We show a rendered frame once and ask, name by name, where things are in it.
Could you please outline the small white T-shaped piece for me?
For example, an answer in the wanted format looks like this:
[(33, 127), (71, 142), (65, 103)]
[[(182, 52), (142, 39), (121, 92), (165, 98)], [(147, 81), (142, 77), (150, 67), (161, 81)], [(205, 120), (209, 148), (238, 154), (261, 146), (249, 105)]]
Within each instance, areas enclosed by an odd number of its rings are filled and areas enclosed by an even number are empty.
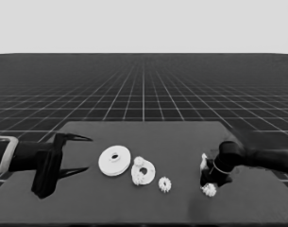
[(206, 169), (210, 165), (210, 160), (208, 159), (207, 155), (205, 153), (202, 154), (201, 156), (202, 160), (200, 163), (200, 169)]

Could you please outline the white round carrier with pins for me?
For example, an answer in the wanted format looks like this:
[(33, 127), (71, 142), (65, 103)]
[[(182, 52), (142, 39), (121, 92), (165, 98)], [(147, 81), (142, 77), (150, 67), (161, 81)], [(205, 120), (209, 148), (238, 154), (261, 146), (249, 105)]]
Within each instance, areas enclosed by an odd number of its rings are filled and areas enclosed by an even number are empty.
[(156, 176), (156, 168), (154, 167), (154, 165), (151, 162), (144, 159), (144, 164), (142, 166), (135, 166), (133, 164), (133, 166), (131, 168), (131, 177), (132, 178), (138, 174), (144, 175), (144, 181), (140, 185), (146, 185), (146, 184), (151, 183), (154, 180), (154, 178)]

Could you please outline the large thick white disc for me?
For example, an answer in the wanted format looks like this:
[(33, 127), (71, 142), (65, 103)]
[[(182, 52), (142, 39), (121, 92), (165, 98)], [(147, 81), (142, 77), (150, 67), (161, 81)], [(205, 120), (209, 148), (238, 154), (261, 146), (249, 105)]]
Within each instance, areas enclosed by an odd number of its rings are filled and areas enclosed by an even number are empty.
[(125, 146), (111, 146), (106, 148), (98, 159), (100, 171), (106, 176), (118, 176), (128, 169), (131, 154)]

